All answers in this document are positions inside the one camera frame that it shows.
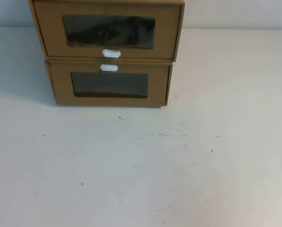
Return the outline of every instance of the dark item inside drawer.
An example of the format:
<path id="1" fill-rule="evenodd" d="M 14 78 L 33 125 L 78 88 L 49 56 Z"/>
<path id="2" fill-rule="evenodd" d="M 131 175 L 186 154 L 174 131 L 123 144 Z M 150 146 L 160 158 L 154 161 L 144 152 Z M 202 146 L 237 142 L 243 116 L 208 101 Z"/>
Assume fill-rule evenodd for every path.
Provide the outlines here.
<path id="1" fill-rule="evenodd" d="M 76 97 L 147 98 L 148 74 L 71 72 Z"/>
<path id="2" fill-rule="evenodd" d="M 68 44 L 122 48 L 154 47 L 155 18 L 64 15 Z"/>

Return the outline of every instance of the stacked drawers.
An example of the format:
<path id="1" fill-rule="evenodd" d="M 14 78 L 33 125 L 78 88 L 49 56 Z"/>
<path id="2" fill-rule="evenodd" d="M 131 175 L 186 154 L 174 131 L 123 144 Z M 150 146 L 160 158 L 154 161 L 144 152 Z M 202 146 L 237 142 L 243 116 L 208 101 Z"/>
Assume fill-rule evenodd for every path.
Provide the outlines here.
<path id="1" fill-rule="evenodd" d="M 184 0 L 29 0 L 57 103 L 165 106 Z"/>

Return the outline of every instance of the storage box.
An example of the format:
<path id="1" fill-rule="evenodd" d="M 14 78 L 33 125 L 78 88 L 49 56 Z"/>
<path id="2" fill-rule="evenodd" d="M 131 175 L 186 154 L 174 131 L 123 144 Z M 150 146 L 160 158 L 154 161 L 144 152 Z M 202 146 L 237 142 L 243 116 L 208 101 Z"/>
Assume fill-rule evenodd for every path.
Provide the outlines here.
<path id="1" fill-rule="evenodd" d="M 183 0 L 29 0 L 57 103 L 164 106 Z"/>

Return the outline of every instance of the cardboard drawer box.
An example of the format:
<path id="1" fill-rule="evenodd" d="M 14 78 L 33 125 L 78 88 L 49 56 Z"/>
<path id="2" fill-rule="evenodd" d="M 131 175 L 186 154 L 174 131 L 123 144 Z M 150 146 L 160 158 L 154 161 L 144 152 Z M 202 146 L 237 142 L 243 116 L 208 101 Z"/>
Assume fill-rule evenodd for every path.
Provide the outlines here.
<path id="1" fill-rule="evenodd" d="M 29 1 L 46 59 L 176 60 L 184 0 Z"/>
<path id="2" fill-rule="evenodd" d="M 172 63 L 46 61 L 61 105 L 165 106 Z"/>

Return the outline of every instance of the white tab handle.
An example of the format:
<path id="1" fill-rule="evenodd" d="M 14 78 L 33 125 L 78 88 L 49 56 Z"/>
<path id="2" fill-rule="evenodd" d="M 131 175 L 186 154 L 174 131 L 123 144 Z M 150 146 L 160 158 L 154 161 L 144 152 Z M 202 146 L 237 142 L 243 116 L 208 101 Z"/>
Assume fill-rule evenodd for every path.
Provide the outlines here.
<path id="1" fill-rule="evenodd" d="M 100 69 L 102 71 L 106 71 L 106 72 L 117 72 L 118 71 L 118 66 L 117 65 L 101 65 Z"/>
<path id="2" fill-rule="evenodd" d="M 106 58 L 119 58 L 121 56 L 120 51 L 112 51 L 112 50 L 103 50 L 102 54 Z"/>

